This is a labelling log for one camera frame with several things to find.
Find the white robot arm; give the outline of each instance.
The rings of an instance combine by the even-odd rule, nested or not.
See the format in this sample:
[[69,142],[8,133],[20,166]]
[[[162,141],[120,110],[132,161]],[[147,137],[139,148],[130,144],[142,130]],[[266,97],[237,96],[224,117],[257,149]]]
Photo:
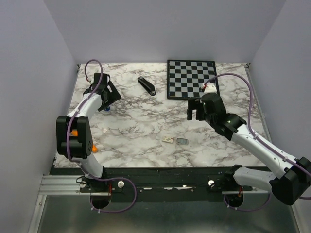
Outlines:
[[[57,152],[76,162],[87,178],[91,178],[90,174],[96,178],[103,178],[105,174],[104,167],[98,163],[92,152],[93,140],[89,120],[96,111],[109,111],[110,105],[121,99],[110,76],[103,74],[100,79],[100,75],[94,74],[94,83],[84,92],[78,106],[67,116],[58,117],[56,121]],[[68,124],[73,117],[70,132],[77,130],[77,136],[69,137],[69,157],[66,135]]]
[[272,192],[281,202],[292,205],[311,184],[311,162],[283,152],[257,132],[251,132],[241,117],[227,113],[213,83],[203,84],[202,89],[204,94],[200,100],[188,101],[188,120],[192,119],[192,110],[196,110],[197,120],[208,122],[218,134],[247,149],[271,170],[235,166],[232,171],[234,182]]

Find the chessboard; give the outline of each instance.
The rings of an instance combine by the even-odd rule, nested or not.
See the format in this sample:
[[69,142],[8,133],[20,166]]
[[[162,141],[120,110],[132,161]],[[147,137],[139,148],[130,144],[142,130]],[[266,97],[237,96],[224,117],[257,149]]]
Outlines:
[[167,61],[167,98],[171,100],[190,100],[202,97],[201,84],[216,76],[213,61]]

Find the white enclosure wall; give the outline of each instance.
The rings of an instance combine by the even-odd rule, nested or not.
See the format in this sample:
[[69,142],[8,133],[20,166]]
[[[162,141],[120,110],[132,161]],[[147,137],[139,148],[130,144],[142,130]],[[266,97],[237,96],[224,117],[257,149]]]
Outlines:
[[78,62],[250,62],[285,0],[44,0]]
[[0,232],[27,232],[77,65],[42,0],[0,4]]
[[[251,64],[273,143],[311,160],[311,2],[287,0]],[[311,188],[304,196],[311,196]],[[296,202],[310,232],[311,201]]]

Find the marble surface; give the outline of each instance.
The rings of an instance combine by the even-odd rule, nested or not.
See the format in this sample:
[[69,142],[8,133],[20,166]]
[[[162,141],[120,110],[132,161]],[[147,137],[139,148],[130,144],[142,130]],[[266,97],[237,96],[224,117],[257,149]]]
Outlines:
[[[104,72],[120,92],[122,99],[111,111],[97,112],[90,121],[94,144],[99,151],[96,159],[105,167],[189,167],[189,166],[262,166],[263,164],[239,145],[219,136],[205,122],[187,121],[187,101],[166,99],[166,63],[103,64]],[[242,64],[216,64],[217,74],[236,73],[247,78]],[[89,77],[99,72],[90,64]],[[138,83],[143,76],[156,89],[150,96]],[[70,111],[82,99],[89,83],[81,65]],[[246,84],[233,76],[219,79],[221,97],[228,112],[247,118],[249,93]],[[256,105],[252,127],[264,135]],[[188,145],[162,142],[162,137],[182,137]],[[55,167],[77,167],[64,156],[56,155]]]

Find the black frame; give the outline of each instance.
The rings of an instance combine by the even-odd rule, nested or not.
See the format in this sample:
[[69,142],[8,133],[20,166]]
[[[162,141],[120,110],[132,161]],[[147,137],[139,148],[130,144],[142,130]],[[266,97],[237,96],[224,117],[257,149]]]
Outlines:
[[[169,84],[170,84],[170,62],[210,62],[213,63],[214,66],[214,73],[215,76],[217,75],[216,72],[216,64],[214,61],[197,61],[197,60],[167,60],[167,93],[166,93],[166,98],[169,100],[195,100],[197,97],[170,97],[170,90],[169,90]],[[219,91],[219,85],[218,85],[218,79],[216,78],[212,83],[216,84],[216,89],[217,89],[217,94],[220,95]]]
[[[175,201],[212,201],[222,202],[222,192],[224,188],[211,188],[208,185],[209,180],[216,181],[224,177],[225,172],[232,167],[154,167],[154,168],[106,168],[107,178],[125,177],[134,182],[137,188],[138,202],[175,202]],[[249,167],[262,171],[269,171],[266,166]],[[52,167],[50,175],[76,175],[83,176],[79,168],[55,168]],[[125,181],[123,189],[118,188],[118,181],[111,182],[114,202],[131,202],[134,197],[134,191],[130,184]],[[174,187],[193,187],[178,190]],[[245,186],[244,191],[252,190]],[[106,183],[96,182],[91,189],[81,188],[80,192],[107,192]]]

